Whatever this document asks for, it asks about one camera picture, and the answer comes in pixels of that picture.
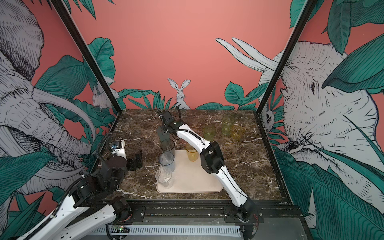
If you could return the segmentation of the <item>dark grey plastic cup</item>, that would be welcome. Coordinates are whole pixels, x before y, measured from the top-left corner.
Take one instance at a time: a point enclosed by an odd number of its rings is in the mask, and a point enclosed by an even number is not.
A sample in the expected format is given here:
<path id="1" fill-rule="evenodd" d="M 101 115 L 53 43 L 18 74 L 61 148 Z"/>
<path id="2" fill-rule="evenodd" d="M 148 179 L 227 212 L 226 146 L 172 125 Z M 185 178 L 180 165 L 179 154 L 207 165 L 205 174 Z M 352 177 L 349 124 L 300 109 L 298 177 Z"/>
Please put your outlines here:
<path id="1" fill-rule="evenodd" d="M 166 139 L 161 142 L 161 150 L 163 152 L 170 152 L 175 155 L 175 142 L 171 139 Z"/>

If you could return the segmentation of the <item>blue plastic cup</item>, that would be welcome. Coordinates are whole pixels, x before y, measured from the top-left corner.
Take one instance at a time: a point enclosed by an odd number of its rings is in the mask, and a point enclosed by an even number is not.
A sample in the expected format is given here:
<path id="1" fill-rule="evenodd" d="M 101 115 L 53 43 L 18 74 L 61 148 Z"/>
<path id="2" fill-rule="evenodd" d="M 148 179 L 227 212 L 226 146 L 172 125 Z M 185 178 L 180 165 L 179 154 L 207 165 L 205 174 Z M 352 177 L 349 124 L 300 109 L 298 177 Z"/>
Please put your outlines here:
<path id="1" fill-rule="evenodd" d="M 169 169 L 171 172 L 175 170 L 175 156 L 172 152 L 163 152 L 159 157 L 159 163 L 162 167 Z"/>

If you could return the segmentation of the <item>orange plastic cup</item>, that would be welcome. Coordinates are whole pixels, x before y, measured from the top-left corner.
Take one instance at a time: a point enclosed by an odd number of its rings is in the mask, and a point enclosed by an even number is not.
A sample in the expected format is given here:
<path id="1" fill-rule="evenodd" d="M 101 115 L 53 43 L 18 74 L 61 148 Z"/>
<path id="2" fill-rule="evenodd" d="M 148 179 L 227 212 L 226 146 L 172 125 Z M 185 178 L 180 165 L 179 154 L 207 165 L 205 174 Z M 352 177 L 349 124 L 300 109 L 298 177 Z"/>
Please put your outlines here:
<path id="1" fill-rule="evenodd" d="M 187 151 L 188 159 L 191 162 L 195 162 L 200 157 L 199 152 L 196 149 L 194 149 L 192 145 L 188 143 L 186 143 L 186 151 Z"/>

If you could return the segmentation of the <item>clear plastic cup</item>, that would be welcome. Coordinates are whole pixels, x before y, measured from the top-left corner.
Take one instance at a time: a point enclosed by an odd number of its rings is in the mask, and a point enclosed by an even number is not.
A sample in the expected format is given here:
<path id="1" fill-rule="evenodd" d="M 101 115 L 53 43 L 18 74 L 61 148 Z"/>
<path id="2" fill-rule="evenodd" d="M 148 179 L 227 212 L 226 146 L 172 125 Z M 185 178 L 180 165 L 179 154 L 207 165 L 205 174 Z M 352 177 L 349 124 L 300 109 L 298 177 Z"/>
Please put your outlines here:
<path id="1" fill-rule="evenodd" d="M 165 189 L 169 189 L 173 186 L 172 171 L 170 169 L 160 166 L 155 177 L 159 186 L 162 186 Z"/>

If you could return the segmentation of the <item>beige plastic tray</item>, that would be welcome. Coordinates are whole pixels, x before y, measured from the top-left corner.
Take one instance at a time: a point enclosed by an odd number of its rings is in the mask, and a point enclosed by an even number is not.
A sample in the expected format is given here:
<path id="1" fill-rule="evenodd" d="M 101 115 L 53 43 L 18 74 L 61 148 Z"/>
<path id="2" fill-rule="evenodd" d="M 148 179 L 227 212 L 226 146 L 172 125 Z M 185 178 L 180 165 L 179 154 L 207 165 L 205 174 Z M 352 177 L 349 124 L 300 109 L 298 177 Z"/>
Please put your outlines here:
<path id="1" fill-rule="evenodd" d="M 200 159 L 191 162 L 187 151 L 176 150 L 175 170 L 165 171 L 165 182 L 157 183 L 157 191 L 162 194 L 176 193 L 219 193 L 223 190 L 222 184 L 213 175 L 202 168 Z"/>

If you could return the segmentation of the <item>tall green plastic cup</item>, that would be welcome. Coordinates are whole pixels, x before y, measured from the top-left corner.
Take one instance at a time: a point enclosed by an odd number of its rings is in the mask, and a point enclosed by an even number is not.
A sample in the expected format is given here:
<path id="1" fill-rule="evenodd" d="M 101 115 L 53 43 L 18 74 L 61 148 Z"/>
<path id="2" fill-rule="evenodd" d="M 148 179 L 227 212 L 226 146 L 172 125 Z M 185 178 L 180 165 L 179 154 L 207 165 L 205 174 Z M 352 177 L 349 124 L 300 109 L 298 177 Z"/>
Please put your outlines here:
<path id="1" fill-rule="evenodd" d="M 222 134 L 230 135 L 232 126 L 235 122 L 235 118 L 232 115 L 224 115 L 222 119 Z"/>

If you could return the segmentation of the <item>teal frosted plastic cup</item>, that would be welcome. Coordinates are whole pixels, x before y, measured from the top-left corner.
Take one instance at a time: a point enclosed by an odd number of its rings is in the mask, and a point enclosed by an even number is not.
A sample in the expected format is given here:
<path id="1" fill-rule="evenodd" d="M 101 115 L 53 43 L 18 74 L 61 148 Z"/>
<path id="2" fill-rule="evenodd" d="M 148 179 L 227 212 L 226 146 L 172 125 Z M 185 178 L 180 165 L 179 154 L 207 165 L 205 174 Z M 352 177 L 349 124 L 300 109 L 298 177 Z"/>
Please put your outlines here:
<path id="1" fill-rule="evenodd" d="M 170 135 L 166 133 L 166 131 L 164 130 L 164 128 L 162 126 L 157 128 L 157 134 L 158 134 L 160 143 L 165 141 L 165 140 L 170 139 Z"/>

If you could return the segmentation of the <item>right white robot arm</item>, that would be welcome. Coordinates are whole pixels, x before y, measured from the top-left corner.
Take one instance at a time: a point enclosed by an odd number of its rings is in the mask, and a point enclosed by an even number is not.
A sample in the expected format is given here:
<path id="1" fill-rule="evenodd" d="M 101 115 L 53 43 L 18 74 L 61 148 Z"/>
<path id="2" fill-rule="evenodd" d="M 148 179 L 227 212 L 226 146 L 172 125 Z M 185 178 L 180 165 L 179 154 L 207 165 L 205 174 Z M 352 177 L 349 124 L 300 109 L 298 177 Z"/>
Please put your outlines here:
<path id="1" fill-rule="evenodd" d="M 217 142 L 210 142 L 194 132 L 186 122 L 176 120 L 167 110 L 157 110 L 162 121 L 163 132 L 175 135 L 186 141 L 200 154 L 201 166 L 208 174 L 213 174 L 238 208 L 237 216 L 240 221 L 247 223 L 251 220 L 260 220 L 260 211 L 256 203 L 238 186 L 229 173 L 224 156 Z"/>

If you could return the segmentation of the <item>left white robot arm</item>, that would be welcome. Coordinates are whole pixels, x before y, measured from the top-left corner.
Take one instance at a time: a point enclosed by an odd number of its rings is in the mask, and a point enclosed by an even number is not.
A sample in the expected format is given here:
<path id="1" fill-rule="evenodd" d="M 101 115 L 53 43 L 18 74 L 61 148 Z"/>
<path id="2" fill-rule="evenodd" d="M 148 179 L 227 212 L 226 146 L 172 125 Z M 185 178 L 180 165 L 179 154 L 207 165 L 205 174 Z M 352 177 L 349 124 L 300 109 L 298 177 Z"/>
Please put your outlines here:
<path id="1" fill-rule="evenodd" d="M 127 172 L 143 166 L 143 152 L 139 150 L 133 158 L 127 158 L 123 140 L 103 140 L 99 145 L 108 147 L 112 157 L 104 159 L 97 148 L 101 167 L 75 181 L 58 206 L 34 228 L 15 236 L 16 240 L 75 240 L 100 226 L 133 219 L 134 210 L 124 197 L 106 197 L 119 188 Z"/>

